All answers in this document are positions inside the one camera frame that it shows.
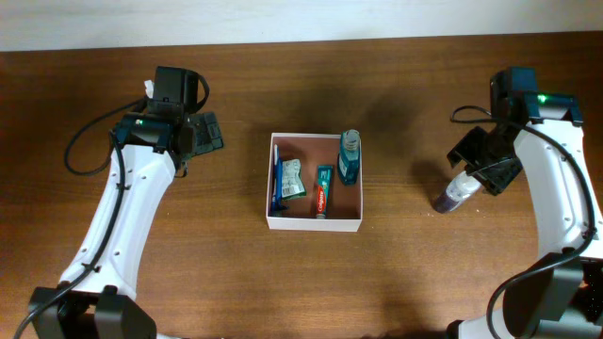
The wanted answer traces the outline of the Colgate toothpaste tube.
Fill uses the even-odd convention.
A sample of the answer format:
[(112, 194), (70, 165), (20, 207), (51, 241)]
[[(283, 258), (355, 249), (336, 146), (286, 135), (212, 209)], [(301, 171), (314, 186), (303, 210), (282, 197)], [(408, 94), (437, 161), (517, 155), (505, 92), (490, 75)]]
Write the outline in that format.
[(319, 219), (326, 218), (330, 186), (333, 176), (333, 166), (319, 165), (317, 170), (317, 212)]

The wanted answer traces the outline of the blue mouthwash bottle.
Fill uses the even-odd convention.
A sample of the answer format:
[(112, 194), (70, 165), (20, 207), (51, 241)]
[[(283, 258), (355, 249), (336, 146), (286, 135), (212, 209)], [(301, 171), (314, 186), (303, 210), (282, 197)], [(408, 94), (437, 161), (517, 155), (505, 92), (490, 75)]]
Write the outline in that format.
[(357, 182), (361, 161), (361, 138), (357, 130), (350, 129), (340, 136), (337, 173), (344, 186)]

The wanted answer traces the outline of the green white wipes packet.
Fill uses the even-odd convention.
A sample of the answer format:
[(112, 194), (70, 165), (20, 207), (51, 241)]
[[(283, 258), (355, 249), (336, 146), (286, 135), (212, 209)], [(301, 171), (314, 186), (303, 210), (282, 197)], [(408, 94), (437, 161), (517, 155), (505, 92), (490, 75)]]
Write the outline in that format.
[(299, 159), (283, 162), (282, 199), (293, 200), (306, 195), (306, 189), (301, 177), (302, 164)]

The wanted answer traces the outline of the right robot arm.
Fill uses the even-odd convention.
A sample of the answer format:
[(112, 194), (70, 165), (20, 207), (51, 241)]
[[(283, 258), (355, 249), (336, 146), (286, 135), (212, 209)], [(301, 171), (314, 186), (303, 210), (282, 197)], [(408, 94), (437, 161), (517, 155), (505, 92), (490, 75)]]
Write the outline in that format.
[(538, 89), (532, 68), (490, 80), (485, 118), (448, 153), (464, 164), (435, 200), (442, 214), (478, 190), (496, 196), (527, 176), (536, 217), (536, 262), (503, 282), (484, 316), (456, 320), (448, 338), (599, 338), (602, 214), (583, 155), (583, 118), (573, 95)]

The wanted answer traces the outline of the blue disposable razor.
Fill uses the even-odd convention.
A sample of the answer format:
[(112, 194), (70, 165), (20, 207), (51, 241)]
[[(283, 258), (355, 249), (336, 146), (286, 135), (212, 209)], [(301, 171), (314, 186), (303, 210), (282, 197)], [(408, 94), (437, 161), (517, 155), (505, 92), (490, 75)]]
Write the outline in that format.
[(274, 165), (274, 184), (273, 184), (273, 192), (271, 198), (270, 205), (270, 215), (272, 217), (279, 217), (283, 211), (287, 209), (286, 206), (283, 205), (283, 161), (281, 158), (276, 160)]

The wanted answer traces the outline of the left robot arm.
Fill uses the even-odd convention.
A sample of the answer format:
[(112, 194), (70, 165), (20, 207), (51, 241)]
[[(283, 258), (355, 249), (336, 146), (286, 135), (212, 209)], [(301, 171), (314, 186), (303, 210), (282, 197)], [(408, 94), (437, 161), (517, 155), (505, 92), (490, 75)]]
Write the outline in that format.
[(223, 147), (210, 94), (192, 70), (159, 66), (145, 94), (117, 108), (100, 170), (106, 186), (77, 254), (55, 288), (38, 287), (14, 335), (40, 338), (158, 338), (155, 321), (136, 303), (139, 265), (155, 212), (189, 161)]

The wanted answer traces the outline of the blue white toothbrush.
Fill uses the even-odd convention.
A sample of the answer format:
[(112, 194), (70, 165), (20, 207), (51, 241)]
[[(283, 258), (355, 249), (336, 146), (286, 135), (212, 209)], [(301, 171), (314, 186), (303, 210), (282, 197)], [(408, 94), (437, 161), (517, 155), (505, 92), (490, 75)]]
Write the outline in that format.
[(281, 199), (281, 165), (280, 153), (277, 144), (273, 145), (273, 189), (271, 197), (271, 213), (274, 215), (280, 209)]

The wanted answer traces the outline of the clear purple sanitizer bottle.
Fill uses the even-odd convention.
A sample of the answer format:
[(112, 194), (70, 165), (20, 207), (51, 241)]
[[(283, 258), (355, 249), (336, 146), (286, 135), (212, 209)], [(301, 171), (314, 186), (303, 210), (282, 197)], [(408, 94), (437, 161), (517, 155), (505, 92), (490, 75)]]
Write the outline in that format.
[(465, 171), (458, 174), (437, 197), (433, 208), (440, 214), (452, 212), (481, 188), (481, 183)]

